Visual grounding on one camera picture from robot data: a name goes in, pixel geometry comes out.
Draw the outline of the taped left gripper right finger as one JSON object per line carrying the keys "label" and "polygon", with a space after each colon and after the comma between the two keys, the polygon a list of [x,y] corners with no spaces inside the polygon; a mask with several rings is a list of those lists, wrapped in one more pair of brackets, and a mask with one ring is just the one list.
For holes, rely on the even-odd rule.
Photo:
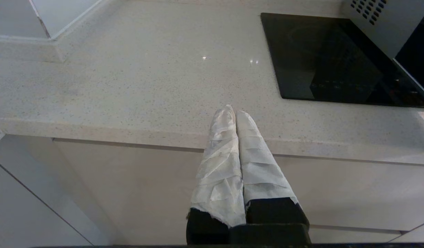
{"label": "taped left gripper right finger", "polygon": [[309,221],[253,118],[236,113],[243,197],[249,224],[299,224]]}

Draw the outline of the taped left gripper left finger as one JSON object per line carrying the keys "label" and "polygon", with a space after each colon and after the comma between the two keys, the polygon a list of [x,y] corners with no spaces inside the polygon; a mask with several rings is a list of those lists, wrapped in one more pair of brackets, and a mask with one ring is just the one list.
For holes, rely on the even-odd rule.
{"label": "taped left gripper left finger", "polygon": [[246,224],[243,180],[231,105],[215,113],[187,216],[188,245],[228,244],[230,230]]}

